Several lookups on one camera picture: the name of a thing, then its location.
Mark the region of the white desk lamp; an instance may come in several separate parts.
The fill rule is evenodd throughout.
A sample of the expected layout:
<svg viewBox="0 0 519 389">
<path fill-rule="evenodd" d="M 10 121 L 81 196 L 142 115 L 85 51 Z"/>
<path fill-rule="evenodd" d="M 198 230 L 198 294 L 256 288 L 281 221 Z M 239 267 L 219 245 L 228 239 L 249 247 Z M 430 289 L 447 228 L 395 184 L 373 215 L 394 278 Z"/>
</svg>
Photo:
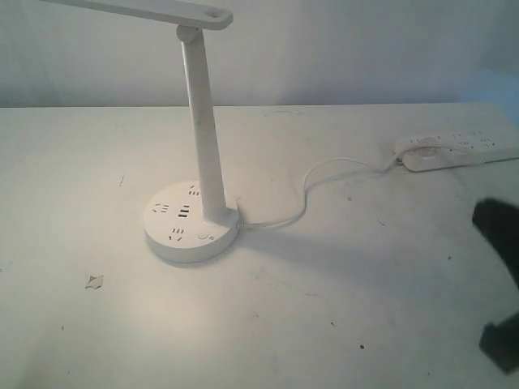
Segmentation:
<svg viewBox="0 0 519 389">
<path fill-rule="evenodd" d="M 62 1 L 61 6 L 146 19 L 176 27 L 182 46 L 199 178 L 156 193 L 144 209 L 144 234 L 160 260 L 175 267 L 224 253 L 239 232 L 240 214 L 225 197 L 205 49 L 205 31 L 229 27 L 232 11 L 190 1 Z"/>
</svg>

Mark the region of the white power strip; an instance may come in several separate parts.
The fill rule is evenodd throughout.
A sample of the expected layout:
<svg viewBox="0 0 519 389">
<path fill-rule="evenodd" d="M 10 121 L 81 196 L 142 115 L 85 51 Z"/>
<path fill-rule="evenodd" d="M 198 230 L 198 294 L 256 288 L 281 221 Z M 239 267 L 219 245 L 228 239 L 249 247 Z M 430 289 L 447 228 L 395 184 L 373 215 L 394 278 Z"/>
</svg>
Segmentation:
<svg viewBox="0 0 519 389">
<path fill-rule="evenodd" d="M 516 160 L 518 131 L 503 128 L 491 133 L 466 130 L 413 135 L 397 140 L 394 152 L 415 173 Z"/>
</svg>

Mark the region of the torn paper scrap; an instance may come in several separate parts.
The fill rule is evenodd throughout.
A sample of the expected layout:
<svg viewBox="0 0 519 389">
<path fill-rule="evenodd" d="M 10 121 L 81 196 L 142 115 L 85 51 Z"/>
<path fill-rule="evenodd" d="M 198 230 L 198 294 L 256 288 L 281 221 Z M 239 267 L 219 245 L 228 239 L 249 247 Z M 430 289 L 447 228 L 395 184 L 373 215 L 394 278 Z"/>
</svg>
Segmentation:
<svg viewBox="0 0 519 389">
<path fill-rule="evenodd" d="M 103 283 L 104 283 L 103 275 L 89 276 L 89 279 L 88 279 L 86 285 L 84 286 L 84 288 L 97 290 L 102 287 Z"/>
</svg>

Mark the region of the white plug on strip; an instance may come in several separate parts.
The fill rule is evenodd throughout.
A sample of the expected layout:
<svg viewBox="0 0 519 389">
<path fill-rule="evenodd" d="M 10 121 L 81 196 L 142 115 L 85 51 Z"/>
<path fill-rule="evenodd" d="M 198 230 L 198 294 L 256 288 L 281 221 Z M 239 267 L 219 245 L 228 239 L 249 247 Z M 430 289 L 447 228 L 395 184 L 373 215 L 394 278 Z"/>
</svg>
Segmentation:
<svg viewBox="0 0 519 389">
<path fill-rule="evenodd" d="M 399 141 L 394 146 L 398 160 L 412 172 L 451 169 L 474 165 L 474 149 L 434 138 Z"/>
</svg>

